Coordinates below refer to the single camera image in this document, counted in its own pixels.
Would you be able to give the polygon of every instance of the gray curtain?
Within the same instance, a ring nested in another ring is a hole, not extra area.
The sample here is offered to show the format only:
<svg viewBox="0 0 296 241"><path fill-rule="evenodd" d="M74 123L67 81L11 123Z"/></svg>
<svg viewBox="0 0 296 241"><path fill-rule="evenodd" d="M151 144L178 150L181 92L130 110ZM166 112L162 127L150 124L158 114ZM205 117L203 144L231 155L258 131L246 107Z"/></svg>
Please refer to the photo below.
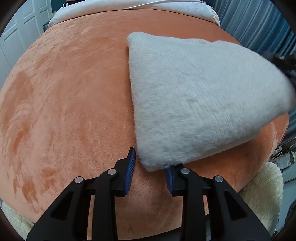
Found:
<svg viewBox="0 0 296 241"><path fill-rule="evenodd" d="M257 53L268 50L288 55L296 50L296 37L270 0L215 0L221 28L244 47ZM296 109L289 112L285 143L296 137Z"/></svg>

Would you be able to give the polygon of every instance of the black and white striped item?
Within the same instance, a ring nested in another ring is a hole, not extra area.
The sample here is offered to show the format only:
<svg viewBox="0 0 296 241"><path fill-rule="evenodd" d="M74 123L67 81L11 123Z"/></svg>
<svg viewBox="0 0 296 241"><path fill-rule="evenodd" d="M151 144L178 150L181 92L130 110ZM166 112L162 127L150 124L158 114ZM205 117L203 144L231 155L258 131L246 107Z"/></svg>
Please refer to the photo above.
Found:
<svg viewBox="0 0 296 241"><path fill-rule="evenodd" d="M62 7L67 7L69 5L72 5L72 4L78 3L78 2L82 2L82 1L85 1L85 0L68 0L65 3L63 3Z"/></svg>

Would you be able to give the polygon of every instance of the white door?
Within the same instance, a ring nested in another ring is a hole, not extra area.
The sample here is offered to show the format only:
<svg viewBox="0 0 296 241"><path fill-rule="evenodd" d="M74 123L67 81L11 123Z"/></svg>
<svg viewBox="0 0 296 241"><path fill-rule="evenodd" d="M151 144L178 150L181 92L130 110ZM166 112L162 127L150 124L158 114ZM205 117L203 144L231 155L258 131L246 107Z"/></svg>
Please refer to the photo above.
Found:
<svg viewBox="0 0 296 241"><path fill-rule="evenodd" d="M8 75L3 68L7 63L10 68L14 67L20 56L44 32L43 25L50 20L51 14L50 0L27 0L15 13L0 37L0 88Z"/></svg>

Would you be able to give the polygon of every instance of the teal wall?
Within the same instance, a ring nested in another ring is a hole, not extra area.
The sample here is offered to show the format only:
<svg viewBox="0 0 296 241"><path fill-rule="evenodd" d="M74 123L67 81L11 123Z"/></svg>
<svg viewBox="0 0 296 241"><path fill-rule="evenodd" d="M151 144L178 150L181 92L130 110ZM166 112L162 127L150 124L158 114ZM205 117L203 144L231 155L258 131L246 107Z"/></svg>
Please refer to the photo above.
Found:
<svg viewBox="0 0 296 241"><path fill-rule="evenodd" d="M52 12L59 10L65 2L66 0L51 0Z"/></svg>

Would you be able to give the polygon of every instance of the velvet fabric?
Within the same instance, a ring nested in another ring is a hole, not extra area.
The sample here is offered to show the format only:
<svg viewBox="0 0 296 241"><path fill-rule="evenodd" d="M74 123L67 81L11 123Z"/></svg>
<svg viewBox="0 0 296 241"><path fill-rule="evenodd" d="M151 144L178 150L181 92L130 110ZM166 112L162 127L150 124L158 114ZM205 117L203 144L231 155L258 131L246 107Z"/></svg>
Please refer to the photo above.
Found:
<svg viewBox="0 0 296 241"><path fill-rule="evenodd" d="M46 31L0 92L0 198L32 222L76 176L97 177L136 147L126 42L134 31L238 44L213 23L149 9L97 13ZM285 114L256 139L186 166L239 191L288 122ZM116 212L120 239L151 236L181 225L182 198L169 195L163 171L148 173L137 161Z"/></svg>

